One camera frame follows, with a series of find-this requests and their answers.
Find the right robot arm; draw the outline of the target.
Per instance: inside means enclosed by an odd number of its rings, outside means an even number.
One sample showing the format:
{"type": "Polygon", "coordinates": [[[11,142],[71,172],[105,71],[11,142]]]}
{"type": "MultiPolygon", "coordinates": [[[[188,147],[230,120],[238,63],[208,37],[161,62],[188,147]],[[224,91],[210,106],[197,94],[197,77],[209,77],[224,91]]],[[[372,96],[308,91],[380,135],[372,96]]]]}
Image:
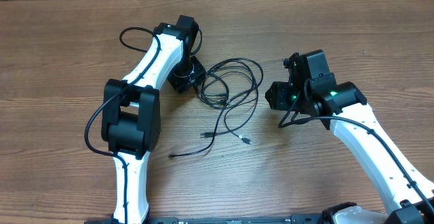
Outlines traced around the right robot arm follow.
{"type": "Polygon", "coordinates": [[[433,182],[391,140],[359,88],[336,82],[323,50],[294,53],[283,67],[288,81],[273,82],[265,93],[272,110],[285,111],[279,128],[320,121],[356,158],[386,210],[345,202],[319,214],[291,216],[291,223],[432,223],[433,182]]]}

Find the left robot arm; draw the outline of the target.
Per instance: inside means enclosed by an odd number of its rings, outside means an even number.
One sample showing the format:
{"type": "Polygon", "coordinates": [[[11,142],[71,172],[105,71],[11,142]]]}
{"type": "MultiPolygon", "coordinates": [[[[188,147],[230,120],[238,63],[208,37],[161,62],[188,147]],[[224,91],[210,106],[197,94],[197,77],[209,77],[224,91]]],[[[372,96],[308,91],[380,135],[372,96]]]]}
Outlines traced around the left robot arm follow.
{"type": "Polygon", "coordinates": [[[147,164],[161,132],[160,90],[165,82],[178,93],[203,83],[205,68],[195,57],[199,25],[189,16],[160,23],[136,68],[104,87],[101,137],[116,170],[117,203],[109,223],[145,223],[147,164]]]}

